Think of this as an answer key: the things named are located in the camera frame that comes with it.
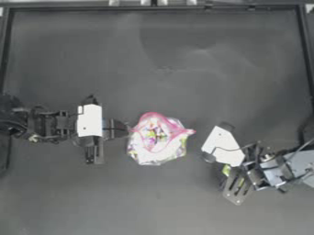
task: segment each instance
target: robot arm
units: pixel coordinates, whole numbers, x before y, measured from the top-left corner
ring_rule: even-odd
[[[314,187],[314,138],[306,133],[297,148],[267,152],[259,142],[239,147],[229,126],[214,128],[202,146],[203,158],[223,164],[223,196],[235,205],[253,191],[275,188],[286,193],[287,185],[301,183]]]
[[[102,104],[88,96],[78,107],[78,114],[66,110],[47,111],[36,106],[27,108],[11,95],[0,95],[0,134],[4,143],[10,137],[35,143],[74,140],[84,149],[86,163],[104,163],[103,142],[128,135],[127,125],[103,118]],[[2,147],[0,164],[8,168],[8,145]]]

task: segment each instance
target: pink plastic bag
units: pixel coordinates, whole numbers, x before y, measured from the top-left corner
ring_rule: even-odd
[[[181,121],[146,113],[131,130],[127,154],[141,165],[161,165],[187,154],[187,137],[195,133]]]

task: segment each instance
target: black table surface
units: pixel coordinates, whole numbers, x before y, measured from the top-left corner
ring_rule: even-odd
[[[306,234],[314,190],[262,191],[237,207],[221,195],[201,146],[221,121],[241,144],[297,145],[312,114],[293,12],[18,12],[6,90],[28,106],[75,111],[90,94],[134,126],[157,111],[198,133],[187,157],[159,167],[106,143],[87,166],[71,142],[14,141],[0,183],[0,234]]]

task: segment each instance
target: metal frame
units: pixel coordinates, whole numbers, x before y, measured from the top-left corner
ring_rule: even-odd
[[[10,51],[10,38],[12,19],[16,11],[206,11],[206,12],[247,12],[247,11],[294,11],[296,20],[300,28],[300,37],[305,55],[306,76],[309,83],[310,102],[314,111],[314,58],[313,49],[309,36],[309,26],[306,21],[306,5],[305,4],[251,4],[251,5],[226,5],[214,2],[205,2],[198,0],[197,5],[191,6],[189,0],[170,0],[165,6],[161,0],[151,0],[150,6],[145,1],[127,1],[119,0],[96,1],[96,2],[47,2],[47,3],[7,3],[3,4],[3,27],[0,38],[0,92],[4,93],[4,82],[7,77],[8,67],[8,51]]]

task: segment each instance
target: crumpled bag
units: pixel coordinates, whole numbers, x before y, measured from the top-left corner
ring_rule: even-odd
[[[131,130],[127,155],[139,165],[161,165],[187,154],[187,137],[197,131],[159,113],[146,113]]]

